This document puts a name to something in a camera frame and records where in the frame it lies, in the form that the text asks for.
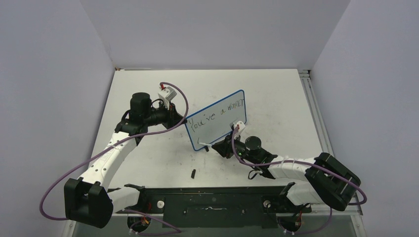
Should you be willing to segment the white marker pen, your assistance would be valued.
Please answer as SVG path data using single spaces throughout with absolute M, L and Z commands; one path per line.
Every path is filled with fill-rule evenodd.
M 212 147 L 212 146 L 213 146 L 213 144 L 209 144 L 209 143 L 202 143 L 202 142 L 199 142 L 198 144 L 200 144 L 200 145 L 202 145 L 202 146 L 204 146 L 204 147 Z

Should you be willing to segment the blue framed whiteboard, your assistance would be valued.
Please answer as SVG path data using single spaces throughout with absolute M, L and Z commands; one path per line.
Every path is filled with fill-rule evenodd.
M 245 91 L 240 89 L 203 109 L 189 115 L 185 124 L 194 151 L 212 144 L 231 132 L 231 124 L 236 121 L 247 123 Z

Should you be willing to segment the black marker cap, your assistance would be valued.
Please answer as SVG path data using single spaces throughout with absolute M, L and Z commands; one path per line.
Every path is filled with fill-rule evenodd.
M 196 169 L 193 169 L 192 170 L 192 173 L 191 173 L 191 178 L 194 179 L 195 178 L 195 175 L 196 175 Z

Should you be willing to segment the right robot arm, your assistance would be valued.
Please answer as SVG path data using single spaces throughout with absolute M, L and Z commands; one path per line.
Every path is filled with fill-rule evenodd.
M 279 198 L 285 211 L 293 211 L 303 204 L 324 203 L 337 211 L 344 211 L 357 192 L 361 180 L 329 153 L 317 157 L 296 159 L 275 155 L 265 150 L 256 136 L 244 142 L 227 135 L 212 145 L 224 158 L 235 157 L 256 174 L 268 179 L 292 179 L 292 184 Z

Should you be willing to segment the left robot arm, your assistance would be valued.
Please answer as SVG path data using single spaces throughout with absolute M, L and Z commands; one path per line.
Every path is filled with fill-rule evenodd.
M 148 93 L 133 94 L 130 109 L 117 124 L 109 144 L 93 164 L 64 185 L 66 218 L 97 228 L 107 225 L 112 215 L 129 207 L 139 213 L 146 209 L 147 198 L 141 188 L 126 185 L 114 190 L 109 185 L 125 158 L 139 145 L 148 128 L 163 125 L 166 130 L 186 122 L 172 103 L 176 92 L 171 87 L 159 93 L 159 106 L 154 108 Z

